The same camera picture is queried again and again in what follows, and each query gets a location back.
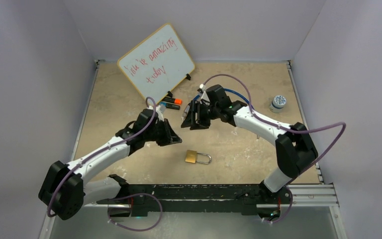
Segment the blue cable lock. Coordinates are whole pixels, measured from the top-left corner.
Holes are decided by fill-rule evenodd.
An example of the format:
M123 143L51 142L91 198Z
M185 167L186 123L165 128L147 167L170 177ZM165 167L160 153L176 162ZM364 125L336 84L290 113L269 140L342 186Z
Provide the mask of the blue cable lock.
M234 94L234 95L240 97L245 103L249 104L249 100L248 100L245 96L243 96L242 94L240 94L239 92L237 92L237 91L235 91L235 90L231 90L231 89L224 89L224 90L225 90L226 92L228 92L228 93L232 93L232 94ZM202 93L198 93L198 94L193 98L192 101L198 100L201 96L202 96ZM188 112L190 111L190 107L191 107L191 103L188 103L187 106L185 107L184 111L183 111L182 116L181 116L182 121L185 120L185 118L186 118Z

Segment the brass padlock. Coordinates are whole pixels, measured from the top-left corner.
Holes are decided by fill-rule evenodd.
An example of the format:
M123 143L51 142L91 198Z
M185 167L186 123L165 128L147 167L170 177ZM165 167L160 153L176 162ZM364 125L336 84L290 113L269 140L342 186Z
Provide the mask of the brass padlock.
M199 161L199 156L205 156L208 158L208 161ZM200 163L200 164L210 164L212 162L212 157L206 153L200 153L194 150L187 150L185 156L185 162L187 163Z

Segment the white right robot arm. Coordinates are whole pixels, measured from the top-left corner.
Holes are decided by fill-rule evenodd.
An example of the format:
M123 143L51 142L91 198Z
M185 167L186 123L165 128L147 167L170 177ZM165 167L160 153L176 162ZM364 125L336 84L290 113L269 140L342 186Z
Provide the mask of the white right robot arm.
M192 100L182 128L208 129L213 120L221 120L245 129L271 143L276 149L277 167L262 182L260 198L267 203L279 196L279 190L297 178L318 157L304 124L282 123L256 112L248 103L231 101L226 90L214 85L199 90L201 99Z

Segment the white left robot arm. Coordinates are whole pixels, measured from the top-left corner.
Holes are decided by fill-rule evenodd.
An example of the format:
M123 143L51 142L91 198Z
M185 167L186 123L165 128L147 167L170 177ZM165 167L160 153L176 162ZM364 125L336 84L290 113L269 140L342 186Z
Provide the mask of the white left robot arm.
M92 179L150 141L167 146L181 143L182 139L159 110L147 108L93 152L69 163L53 163L38 193L47 206L48 216L67 220L92 202L112 199L117 204L124 203L128 190L120 177L112 175L96 182Z

